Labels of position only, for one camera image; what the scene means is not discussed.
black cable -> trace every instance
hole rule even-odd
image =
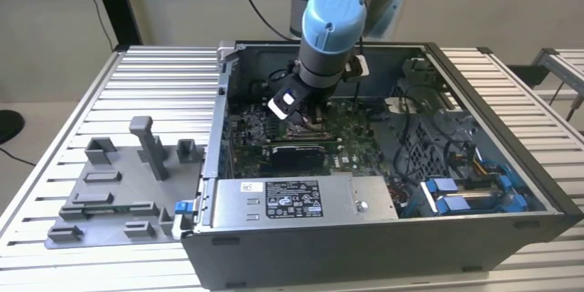
[[[261,20],[261,22],[264,22],[264,24],[265,24],[265,26],[269,28],[269,30],[272,30],[272,32],[273,32],[273,33],[274,33],[281,39],[284,39],[284,40],[286,40],[286,41],[293,41],[292,38],[284,36],[284,35],[280,33],[280,31],[276,30],[276,28],[272,26],[272,24],[268,23],[268,21],[265,20],[264,16],[262,16],[261,13],[258,12],[258,9],[257,9],[257,7],[256,7],[256,4],[253,3],[253,0],[246,0],[246,1],[249,1],[249,4],[250,4],[250,6],[252,6],[252,8],[253,8],[253,11],[254,11],[256,14],[257,14],[258,19]]]
[[[96,0],[92,0],[92,1],[93,1],[93,4],[94,4],[94,11],[97,12],[97,18],[100,19],[100,25],[101,25],[102,34],[105,34],[105,37],[108,38],[109,50],[113,51],[113,43],[110,42],[108,31],[105,30],[105,26],[102,24],[101,13],[100,13],[100,6],[97,5],[97,1]]]
[[[568,116],[565,117],[565,121],[569,122],[569,120],[572,119],[572,115],[573,115],[574,111],[576,111],[576,109],[574,109],[574,108],[570,108],[570,110],[569,110],[569,112],[568,112]]]
[[[28,164],[28,165],[30,165],[33,167],[36,166],[36,163],[32,163],[32,162],[29,162],[26,160],[20,159],[18,157],[14,157],[5,149],[0,148],[0,152],[2,152],[5,155],[8,155],[8,157],[10,159],[17,160],[18,162],[22,162],[22,163],[25,163],[25,164]]]
[[[549,106],[553,104],[553,101],[556,100],[557,94],[560,93],[560,90],[562,89],[562,86],[564,86],[564,81],[560,83],[560,86],[556,89],[556,93],[550,97]]]
[[[361,55],[364,55],[362,52],[362,36],[358,38],[358,52]],[[361,88],[361,81],[357,82],[357,85],[354,86],[354,95],[353,95],[353,112],[357,110],[357,97],[358,97],[358,91]]]
[[[408,136],[409,136],[409,120],[410,120],[409,105],[408,105],[408,100],[406,100],[409,97],[408,97],[406,95],[404,95],[402,97],[405,98],[405,101],[404,101],[404,105],[405,105],[405,122],[404,122],[404,124],[402,124],[402,130],[401,130],[401,136],[400,136],[400,143],[398,143],[400,146],[397,147],[397,150],[394,151],[394,154],[393,154],[393,162],[392,162],[392,165],[393,165],[394,173],[401,177],[401,179],[402,179],[405,182],[408,182],[408,183],[410,183],[410,184],[414,185],[412,179],[409,179],[409,177],[406,176],[406,174],[404,174],[404,173],[401,172],[401,170],[400,170],[400,168],[398,168],[398,165],[397,165],[397,159],[398,159],[398,157],[400,157],[400,153],[401,153],[401,150],[402,150],[402,148],[404,148],[404,146],[405,146],[406,139],[408,139]]]

metal frame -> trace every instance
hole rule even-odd
[[[494,55],[468,48],[442,51],[564,192],[584,209],[581,136]],[[96,133],[96,122],[102,122],[100,134],[132,144],[133,139],[116,132],[116,121],[125,120],[128,112],[149,111],[160,120],[174,120],[176,131],[162,133],[166,143],[185,135],[201,138],[200,144],[206,143],[204,136],[189,130],[189,121],[209,120],[212,111],[202,110],[194,114],[192,104],[209,92],[214,94],[216,85],[196,88],[192,82],[209,79],[214,58],[216,49],[180,47],[132,47],[128,52],[112,55],[1,216],[0,269],[6,269],[0,270],[2,291],[26,291],[38,285],[45,289],[72,291],[192,291],[193,288],[202,291],[180,243],[45,250],[38,241],[45,239],[58,202],[64,202],[70,193],[66,176],[74,174],[76,163],[82,161],[78,149],[84,147],[86,134]],[[160,128],[168,129],[168,126],[161,125]],[[282,289],[297,292],[364,289],[578,291],[584,287],[582,243],[584,222],[580,222],[550,243],[525,246],[489,273],[417,276]]]
[[[533,65],[544,66],[584,96],[584,49],[542,49]]]
[[[101,0],[101,2],[116,33],[117,44],[141,45],[142,40],[129,0]]]

cable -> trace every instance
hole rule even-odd
[[[565,117],[565,121],[566,121],[566,122],[569,122],[569,120],[572,119],[572,115],[573,115],[574,111],[576,111],[574,108],[570,108],[570,109],[569,109],[568,116]]]
[[[110,42],[108,31],[105,30],[105,26],[102,24],[101,13],[100,13],[100,6],[97,5],[97,1],[96,0],[92,0],[92,1],[93,1],[93,4],[94,4],[94,11],[97,12],[97,18],[100,19],[100,25],[101,25],[102,34],[105,34],[105,37],[108,38],[109,50],[113,51],[113,43]]]
[[[361,54],[361,56],[365,55],[364,52],[362,52],[362,48],[364,48],[362,47],[362,36],[360,36],[358,37],[358,53]],[[357,97],[358,97],[360,88],[361,88],[361,81],[358,81],[357,85],[354,86],[353,112],[357,110]]]
[[[553,101],[556,100],[557,94],[560,93],[560,90],[562,89],[562,86],[564,86],[564,81],[560,83],[560,86],[557,87],[556,93],[550,97],[549,106],[553,104]]]
[[[36,166],[36,163],[32,163],[32,162],[29,162],[29,161],[26,161],[26,160],[22,160],[22,159],[20,159],[20,158],[17,158],[17,157],[14,157],[5,149],[2,149],[2,148],[0,148],[0,152],[2,152],[5,155],[8,155],[8,157],[10,158],[10,159],[14,159],[14,160],[17,160],[18,162],[22,162],[22,163],[25,163],[25,164],[28,164],[28,165],[30,165],[30,166]]]
[[[482,174],[486,174],[486,170],[482,168],[481,164],[478,163],[478,161],[476,161],[476,159],[473,159],[473,163],[474,163],[474,165],[476,165],[478,171],[480,171]]]
[[[264,22],[264,24],[265,24],[265,26],[269,28],[269,30],[272,30],[272,32],[273,32],[273,33],[274,33],[281,39],[284,39],[284,40],[286,40],[286,41],[293,41],[292,38],[284,36],[284,35],[280,33],[280,31],[276,30],[276,28],[272,26],[272,24],[268,23],[268,21],[266,21],[265,18],[264,18],[264,15],[261,15],[261,13],[258,12],[258,9],[257,9],[257,7],[256,7],[256,4],[253,3],[253,0],[246,0],[246,1],[249,1],[249,5],[252,6],[253,11],[256,12],[258,19],[261,20],[261,22]]]

